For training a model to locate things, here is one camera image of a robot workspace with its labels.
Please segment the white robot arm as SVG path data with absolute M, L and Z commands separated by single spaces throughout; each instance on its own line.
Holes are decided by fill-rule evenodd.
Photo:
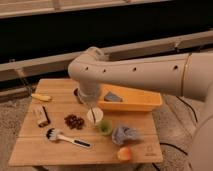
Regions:
M 101 49 L 90 47 L 69 64 L 68 73 L 87 103 L 97 101 L 102 83 L 203 101 L 184 171 L 213 171 L 213 53 L 110 62 Z

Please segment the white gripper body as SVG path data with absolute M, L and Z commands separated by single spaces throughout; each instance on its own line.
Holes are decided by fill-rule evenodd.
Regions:
M 101 88 L 99 86 L 77 88 L 78 101 L 87 107 L 95 107 L 98 103 L 100 95 Z

